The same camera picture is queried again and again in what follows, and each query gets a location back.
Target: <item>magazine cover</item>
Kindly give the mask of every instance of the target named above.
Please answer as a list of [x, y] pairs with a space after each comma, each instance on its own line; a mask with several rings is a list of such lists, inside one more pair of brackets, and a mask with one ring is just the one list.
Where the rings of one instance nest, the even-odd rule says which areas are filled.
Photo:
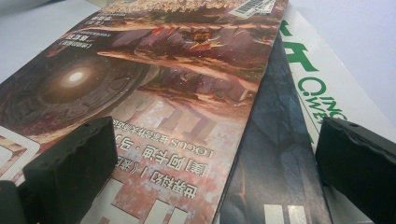
[[0, 178], [20, 184], [31, 159], [110, 115], [117, 168], [82, 223], [212, 223], [286, 4], [94, 13], [0, 85]]
[[227, 186], [220, 224], [332, 223], [280, 36]]

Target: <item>barcode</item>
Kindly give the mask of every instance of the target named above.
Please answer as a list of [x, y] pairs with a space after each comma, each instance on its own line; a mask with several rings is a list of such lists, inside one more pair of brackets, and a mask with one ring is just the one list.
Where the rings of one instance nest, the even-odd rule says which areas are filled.
[[244, 14], [247, 11], [249, 11], [250, 9], [253, 9], [254, 7], [256, 7], [260, 3], [262, 3], [262, 0], [250, 0], [250, 1], [246, 2], [244, 5], [242, 5], [241, 7], [237, 8], [235, 11]]

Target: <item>white surface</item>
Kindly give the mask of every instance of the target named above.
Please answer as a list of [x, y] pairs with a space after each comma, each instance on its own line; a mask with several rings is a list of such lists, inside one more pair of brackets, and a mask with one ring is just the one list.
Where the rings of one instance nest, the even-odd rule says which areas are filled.
[[290, 0], [396, 126], [396, 1]]

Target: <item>stacked magazines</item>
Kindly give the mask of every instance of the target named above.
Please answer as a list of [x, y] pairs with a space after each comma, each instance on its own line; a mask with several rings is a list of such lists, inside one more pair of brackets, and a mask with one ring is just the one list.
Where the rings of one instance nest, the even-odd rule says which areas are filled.
[[81, 223], [212, 223], [222, 202], [221, 223], [330, 222], [279, 39], [259, 91], [286, 4], [116, 1], [92, 14], [0, 85], [0, 178], [20, 184], [31, 159], [110, 115], [117, 167]]

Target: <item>fantasy artwork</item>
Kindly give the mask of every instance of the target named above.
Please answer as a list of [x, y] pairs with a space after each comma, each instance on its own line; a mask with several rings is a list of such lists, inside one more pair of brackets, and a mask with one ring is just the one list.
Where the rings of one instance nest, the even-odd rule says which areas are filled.
[[0, 85], [0, 178], [112, 116], [119, 160], [81, 223], [212, 223], [287, 0], [115, 1]]

